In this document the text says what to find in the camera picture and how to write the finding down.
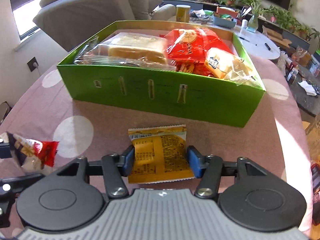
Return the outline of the dark red patterned snack packet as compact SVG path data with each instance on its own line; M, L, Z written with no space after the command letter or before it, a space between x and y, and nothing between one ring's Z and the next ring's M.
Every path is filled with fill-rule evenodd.
M26 174L53 172L57 141L38 141L18 134L1 134L1 159L12 159Z

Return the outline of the yellow snack packet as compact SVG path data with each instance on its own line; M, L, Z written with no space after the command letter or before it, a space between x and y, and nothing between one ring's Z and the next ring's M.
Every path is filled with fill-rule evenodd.
M187 161L185 125L133 128L128 136L135 149L130 184L194 178Z

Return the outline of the red checkered snack bag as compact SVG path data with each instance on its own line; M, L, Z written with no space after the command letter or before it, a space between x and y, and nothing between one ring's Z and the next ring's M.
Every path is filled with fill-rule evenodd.
M174 29L164 38L168 42L168 58L177 72L213 76L204 65L208 50L217 48L232 52L216 32L208 28Z

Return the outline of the green cardboard box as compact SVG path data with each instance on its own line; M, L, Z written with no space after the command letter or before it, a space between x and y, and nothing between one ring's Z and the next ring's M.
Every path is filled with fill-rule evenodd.
M75 64L75 48L57 66L75 100L244 127L265 94L255 86L176 71L101 64Z

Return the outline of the small yellow cracker packet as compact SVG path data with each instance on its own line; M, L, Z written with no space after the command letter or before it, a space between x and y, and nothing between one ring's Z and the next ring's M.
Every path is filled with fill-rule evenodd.
M244 59L222 49L210 48L206 54L204 66L215 78L258 87L253 69Z

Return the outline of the clear bag of bread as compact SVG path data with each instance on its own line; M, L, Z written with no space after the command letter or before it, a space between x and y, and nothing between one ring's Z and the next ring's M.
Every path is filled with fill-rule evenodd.
M121 32L101 42L95 35L77 53L73 63L174 71L167 45L165 38L139 33Z

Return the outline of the dark round side table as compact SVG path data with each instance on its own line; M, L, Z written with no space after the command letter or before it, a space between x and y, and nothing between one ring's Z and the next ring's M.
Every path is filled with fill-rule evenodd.
M287 81L289 89L298 105L298 107L311 117L319 115L319 75L315 77L307 68L300 64L295 65L298 73ZM299 85L302 81L306 81L312 85L317 95L308 95L305 89Z

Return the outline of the dark glass jar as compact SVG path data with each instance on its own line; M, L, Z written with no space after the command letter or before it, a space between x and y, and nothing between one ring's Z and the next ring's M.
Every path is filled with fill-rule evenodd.
M297 73L296 73L296 70L293 69L288 73L286 80L289 84L293 84L296 78L297 78Z

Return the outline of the white crumpled tissue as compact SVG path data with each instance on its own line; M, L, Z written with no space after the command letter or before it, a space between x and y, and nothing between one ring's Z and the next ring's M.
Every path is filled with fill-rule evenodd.
M312 85L308 84L305 80L298 83L302 87L306 94L309 96L317 96L317 93Z

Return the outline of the white round table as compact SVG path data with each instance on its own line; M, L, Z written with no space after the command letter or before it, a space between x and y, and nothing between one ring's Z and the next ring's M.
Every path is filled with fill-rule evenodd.
M247 31L246 29L242 30L238 25L236 25L232 29L227 29L224 27L214 25L212 22L209 22L208 24L203 24L203 26L207 28L213 27L216 29L231 31L237 37L241 36L250 40L251 43L248 43L244 40L239 39L240 43L245 48L245 50L249 53L249 55L261 57L263 59L268 59L271 61L276 61L280 57L280 49L277 47L277 45L275 45L274 42L272 42L269 38L267 38L265 35L263 35L259 31L252 33L250 31ZM268 51L264 43L267 43L270 46L271 51Z

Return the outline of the blue snack basket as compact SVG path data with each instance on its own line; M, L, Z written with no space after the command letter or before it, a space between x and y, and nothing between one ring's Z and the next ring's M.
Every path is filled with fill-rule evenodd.
M232 29L236 26L237 20L228 14L214 14L213 23L220 27Z

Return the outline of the open cardboard box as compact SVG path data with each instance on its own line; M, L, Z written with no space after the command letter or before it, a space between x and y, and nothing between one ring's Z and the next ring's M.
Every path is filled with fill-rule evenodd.
M290 40L283 38L283 36L263 25L263 34L268 37L271 41L273 41L277 46L283 49L289 49L290 44L292 43Z

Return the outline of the glass vase with plant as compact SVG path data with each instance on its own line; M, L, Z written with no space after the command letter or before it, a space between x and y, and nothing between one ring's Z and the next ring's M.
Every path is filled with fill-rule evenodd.
M258 18L260 15L260 5L251 5L252 16L248 21L246 30L255 33L259 27Z

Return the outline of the yellow cylindrical can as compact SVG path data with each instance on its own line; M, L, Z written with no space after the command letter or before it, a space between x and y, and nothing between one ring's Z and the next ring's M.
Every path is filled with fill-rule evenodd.
M190 18L190 6L179 4L176 5L176 22L188 23Z

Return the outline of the wall power socket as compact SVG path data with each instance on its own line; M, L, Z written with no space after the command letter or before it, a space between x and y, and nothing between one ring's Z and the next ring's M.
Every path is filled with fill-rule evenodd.
M33 72L39 66L37 59L33 57L31 60L27 62L27 66L29 67L30 71Z

